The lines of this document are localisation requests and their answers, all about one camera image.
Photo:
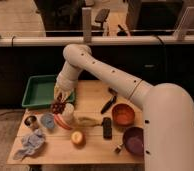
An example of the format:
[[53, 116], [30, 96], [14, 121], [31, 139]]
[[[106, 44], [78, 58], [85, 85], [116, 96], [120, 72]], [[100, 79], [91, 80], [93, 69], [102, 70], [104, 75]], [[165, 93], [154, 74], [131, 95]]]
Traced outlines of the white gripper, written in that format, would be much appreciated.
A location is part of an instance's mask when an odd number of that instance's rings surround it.
[[71, 79], [63, 72], [60, 72], [56, 78], [56, 84], [58, 87], [54, 87], [54, 99], [59, 101], [68, 100], [73, 92], [72, 90], [77, 86], [77, 82], [77, 79]]

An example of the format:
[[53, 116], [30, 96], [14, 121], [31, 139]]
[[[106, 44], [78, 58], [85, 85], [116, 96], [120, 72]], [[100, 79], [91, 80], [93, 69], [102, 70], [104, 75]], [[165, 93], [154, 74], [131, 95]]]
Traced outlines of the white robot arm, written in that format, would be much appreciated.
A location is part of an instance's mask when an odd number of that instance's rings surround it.
[[194, 171], [194, 101], [184, 88], [153, 86], [95, 59], [87, 45], [69, 44], [63, 57], [57, 78], [63, 91], [74, 89], [86, 70], [142, 110], [145, 171]]

